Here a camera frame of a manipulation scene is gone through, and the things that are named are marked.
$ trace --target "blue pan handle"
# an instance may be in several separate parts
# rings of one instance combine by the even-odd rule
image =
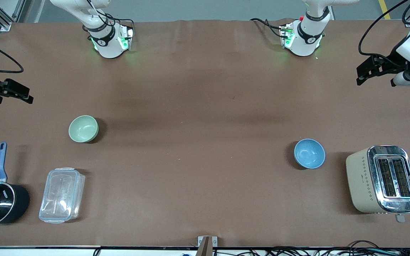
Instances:
[[[4,170],[5,153],[7,151],[7,143],[5,141],[0,144],[0,181],[6,182],[7,175]]]

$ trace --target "blue bowl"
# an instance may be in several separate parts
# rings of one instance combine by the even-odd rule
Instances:
[[[325,150],[322,145],[312,138],[302,139],[295,145],[293,155],[299,165],[315,169],[325,161]]]

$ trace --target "green led light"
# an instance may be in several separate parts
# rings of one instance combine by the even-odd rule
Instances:
[[[119,41],[119,43],[120,43],[120,45],[121,45],[121,48],[122,48],[123,50],[126,50],[126,49],[128,48],[128,46],[127,46],[127,40],[126,40],[125,38],[120,38],[120,37],[118,37],[118,41]]]
[[[98,50],[98,47],[96,46],[96,43],[94,42],[94,39],[91,38],[91,42],[93,42],[94,50]]]

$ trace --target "toaster lever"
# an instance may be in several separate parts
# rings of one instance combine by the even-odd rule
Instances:
[[[396,218],[398,223],[404,223],[404,221],[405,221],[404,215],[401,215],[401,214],[395,215],[395,218]]]

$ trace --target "toaster slot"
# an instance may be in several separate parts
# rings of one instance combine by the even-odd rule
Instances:
[[[378,159],[379,170],[384,185],[384,195],[386,197],[396,196],[395,186],[393,184],[392,172],[390,172],[389,160],[386,158]]]
[[[406,176],[406,169],[402,159],[392,159],[393,168],[395,170],[400,195],[402,197],[410,197],[410,186]]]

